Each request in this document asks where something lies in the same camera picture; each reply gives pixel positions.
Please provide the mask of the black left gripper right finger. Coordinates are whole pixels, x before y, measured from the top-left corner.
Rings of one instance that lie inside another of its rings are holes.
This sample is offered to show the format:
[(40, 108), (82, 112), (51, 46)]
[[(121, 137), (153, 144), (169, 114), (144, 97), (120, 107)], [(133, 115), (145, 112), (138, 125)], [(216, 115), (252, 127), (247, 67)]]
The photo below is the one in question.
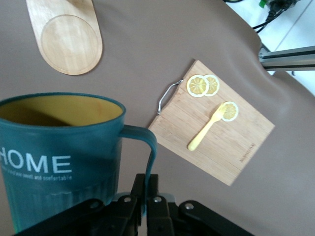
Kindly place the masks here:
[(151, 175), (147, 199), (148, 236), (254, 236), (203, 204), (158, 191), (158, 175)]

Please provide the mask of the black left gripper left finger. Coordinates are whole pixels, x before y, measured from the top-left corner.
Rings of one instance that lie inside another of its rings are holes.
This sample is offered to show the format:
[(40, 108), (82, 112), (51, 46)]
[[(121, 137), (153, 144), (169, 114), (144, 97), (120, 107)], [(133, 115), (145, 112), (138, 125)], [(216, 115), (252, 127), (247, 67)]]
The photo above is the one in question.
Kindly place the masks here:
[(145, 175), (137, 174), (130, 193), (105, 205), (89, 199), (58, 213), (19, 236), (137, 236), (145, 211)]

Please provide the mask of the teal mug yellow inside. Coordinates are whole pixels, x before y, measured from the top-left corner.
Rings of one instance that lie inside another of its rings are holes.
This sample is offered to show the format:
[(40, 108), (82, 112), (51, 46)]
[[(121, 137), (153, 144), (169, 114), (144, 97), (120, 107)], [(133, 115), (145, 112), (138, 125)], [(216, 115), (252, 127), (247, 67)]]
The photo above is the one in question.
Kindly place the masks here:
[(122, 139), (157, 154), (148, 129), (126, 125), (113, 99), (83, 93), (38, 93), (0, 101), (0, 166), (15, 232), (83, 201), (108, 204), (117, 193)]

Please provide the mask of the wooden mug rack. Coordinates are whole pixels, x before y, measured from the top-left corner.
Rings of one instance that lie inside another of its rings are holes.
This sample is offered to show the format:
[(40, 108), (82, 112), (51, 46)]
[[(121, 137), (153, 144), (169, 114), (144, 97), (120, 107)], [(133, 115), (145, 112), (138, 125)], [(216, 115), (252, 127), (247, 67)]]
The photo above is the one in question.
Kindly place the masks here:
[(26, 0), (43, 59), (55, 70), (81, 75), (99, 63), (103, 43), (93, 0)]

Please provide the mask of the yellow plastic fork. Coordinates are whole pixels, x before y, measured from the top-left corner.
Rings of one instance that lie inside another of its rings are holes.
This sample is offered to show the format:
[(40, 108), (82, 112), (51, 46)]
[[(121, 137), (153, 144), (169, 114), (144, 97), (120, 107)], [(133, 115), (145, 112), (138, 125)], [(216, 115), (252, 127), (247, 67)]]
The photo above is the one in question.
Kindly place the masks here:
[(203, 140), (203, 138), (205, 137), (207, 132), (210, 130), (212, 125), (222, 119), (222, 117), (225, 113), (225, 107), (224, 106), (225, 106), (224, 103), (220, 104), (220, 106), (212, 114), (212, 116), (211, 116), (210, 120), (207, 122), (207, 124), (196, 134), (196, 136), (188, 144), (188, 146), (187, 146), (188, 150), (194, 151), (199, 146), (199, 144), (201, 143), (201, 141)]

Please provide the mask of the lemon slice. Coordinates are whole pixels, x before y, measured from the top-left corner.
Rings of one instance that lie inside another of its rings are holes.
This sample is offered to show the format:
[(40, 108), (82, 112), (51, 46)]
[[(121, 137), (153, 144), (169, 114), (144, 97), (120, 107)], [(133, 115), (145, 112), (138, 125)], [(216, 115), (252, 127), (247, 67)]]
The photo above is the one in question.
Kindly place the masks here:
[(220, 89), (219, 79), (215, 75), (211, 75), (211, 74), (205, 75), (204, 77), (207, 79), (208, 84), (209, 84), (209, 89), (207, 93), (205, 94), (205, 96), (211, 97), (211, 96), (216, 95)]
[(226, 101), (223, 104), (224, 104), (223, 107), (225, 108), (225, 112), (221, 119), (225, 122), (234, 121), (239, 114), (238, 105), (233, 101)]
[(191, 76), (186, 84), (187, 92), (192, 97), (203, 97), (209, 90), (209, 82), (202, 75)]

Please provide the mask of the brown table cover mat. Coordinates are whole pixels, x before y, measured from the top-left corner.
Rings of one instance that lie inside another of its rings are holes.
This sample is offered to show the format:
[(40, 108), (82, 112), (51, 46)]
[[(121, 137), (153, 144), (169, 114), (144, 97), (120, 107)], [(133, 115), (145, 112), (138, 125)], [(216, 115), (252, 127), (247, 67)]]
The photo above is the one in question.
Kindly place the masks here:
[(25, 0), (0, 0), (0, 101), (40, 92), (83, 92), (126, 107), (148, 126), (170, 83), (195, 59), (275, 128), (231, 186), (158, 147), (152, 172), (177, 203), (195, 200), (255, 236), (315, 236), (315, 97), (294, 78), (270, 76), (260, 39), (222, 0), (93, 0), (102, 58), (69, 76), (41, 56)]

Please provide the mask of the aluminium profile bracket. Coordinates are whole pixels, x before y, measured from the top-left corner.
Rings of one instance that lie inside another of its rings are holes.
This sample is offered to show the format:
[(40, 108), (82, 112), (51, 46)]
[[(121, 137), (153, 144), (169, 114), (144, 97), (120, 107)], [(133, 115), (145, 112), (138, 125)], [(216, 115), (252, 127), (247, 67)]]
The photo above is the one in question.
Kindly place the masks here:
[(315, 71), (315, 46), (274, 52), (262, 48), (258, 59), (266, 71)]

